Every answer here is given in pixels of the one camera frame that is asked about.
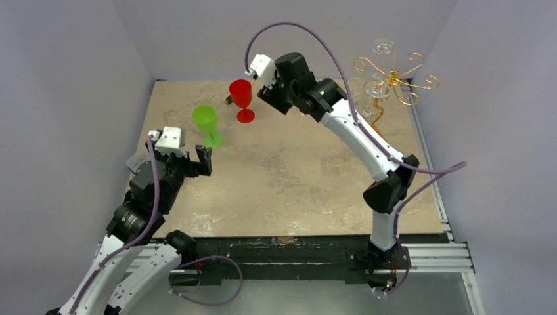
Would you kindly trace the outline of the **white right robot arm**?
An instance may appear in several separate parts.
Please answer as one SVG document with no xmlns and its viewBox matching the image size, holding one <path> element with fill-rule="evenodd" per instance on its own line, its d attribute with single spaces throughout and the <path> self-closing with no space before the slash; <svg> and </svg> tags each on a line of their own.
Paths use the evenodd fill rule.
<svg viewBox="0 0 557 315">
<path fill-rule="evenodd" d="M 372 233 L 368 257 L 371 263 L 384 267 L 395 256 L 399 235 L 395 225 L 396 211 L 407 196 L 415 172 L 396 163 L 419 160 L 413 154 L 404 156 L 392 148 L 355 110 L 347 93 L 332 79 L 315 79 L 304 56 L 290 52 L 276 60 L 258 54 L 247 74 L 263 83 L 258 97 L 286 114 L 291 107 L 310 115 L 331 130 L 359 158 L 370 173 L 373 183 L 363 192 L 372 210 Z"/>
</svg>

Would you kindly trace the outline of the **clear round wine glass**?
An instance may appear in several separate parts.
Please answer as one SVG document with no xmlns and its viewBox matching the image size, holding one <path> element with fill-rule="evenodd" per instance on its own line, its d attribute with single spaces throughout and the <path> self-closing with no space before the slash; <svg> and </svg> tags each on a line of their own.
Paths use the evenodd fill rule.
<svg viewBox="0 0 557 315">
<path fill-rule="evenodd" d="M 389 39 L 375 39 L 372 42 L 372 51 L 371 61 L 374 67 L 386 78 L 390 78 L 391 72 L 395 70 L 396 63 L 394 42 Z"/>
</svg>

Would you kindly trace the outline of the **clear champagne flute with label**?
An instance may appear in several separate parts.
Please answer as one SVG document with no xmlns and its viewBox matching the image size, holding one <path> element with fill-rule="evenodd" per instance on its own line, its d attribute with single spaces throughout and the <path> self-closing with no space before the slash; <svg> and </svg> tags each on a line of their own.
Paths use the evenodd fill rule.
<svg viewBox="0 0 557 315">
<path fill-rule="evenodd" d="M 363 91 L 372 99 L 369 106 L 364 106 L 363 116 L 371 127 L 376 128 L 376 123 L 384 115 L 385 109 L 381 103 L 389 98 L 390 86 L 385 79 L 375 76 L 365 80 Z"/>
</svg>

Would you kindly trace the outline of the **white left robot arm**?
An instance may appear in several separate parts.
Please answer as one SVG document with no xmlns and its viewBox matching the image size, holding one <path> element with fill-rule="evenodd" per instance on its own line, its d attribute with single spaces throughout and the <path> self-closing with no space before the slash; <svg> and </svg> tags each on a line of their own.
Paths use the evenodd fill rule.
<svg viewBox="0 0 557 315">
<path fill-rule="evenodd" d="M 197 145 L 196 153 L 197 161 L 188 152 L 166 155 L 159 149 L 128 159 L 133 173 L 129 190 L 114 211 L 91 268 L 72 297 L 49 314 L 130 314 L 172 268 L 194 264 L 196 241 L 175 230 L 138 269 L 127 273 L 165 222 L 185 179 L 211 175 L 212 149 Z"/>
</svg>

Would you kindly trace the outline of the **gold wire glass rack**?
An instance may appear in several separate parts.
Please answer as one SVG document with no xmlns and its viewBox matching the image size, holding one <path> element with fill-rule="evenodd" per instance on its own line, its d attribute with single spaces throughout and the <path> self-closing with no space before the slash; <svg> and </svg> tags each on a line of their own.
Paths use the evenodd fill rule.
<svg viewBox="0 0 557 315">
<path fill-rule="evenodd" d="M 396 63 L 395 63 L 395 70 L 391 72 L 391 77 L 386 78 L 384 74 L 377 71 L 374 67 L 374 64 L 371 61 L 371 58 L 366 56 L 359 56 L 354 59 L 352 63 L 353 70 L 356 71 L 363 79 L 364 82 L 366 79 L 371 79 L 372 77 L 378 76 L 379 78 L 385 79 L 390 86 L 390 93 L 389 93 L 389 100 L 391 97 L 394 97 L 400 104 L 404 106 L 415 106 L 420 102 L 420 97 L 414 92 L 414 89 L 422 89 L 422 90 L 435 90 L 440 87 L 440 80 L 434 75 L 425 75 L 424 80 L 426 82 L 425 85 L 416 85 L 411 83 L 409 80 L 406 79 L 406 76 L 409 74 L 413 74 L 417 72 L 423 65 L 425 64 L 425 57 L 420 54 L 419 52 L 410 52 L 407 54 L 407 59 L 413 62 L 416 62 L 413 68 L 402 72 L 400 69 L 397 68 L 397 49 L 396 49 Z M 381 131 L 377 126 L 373 129 L 380 134 Z"/>
</svg>

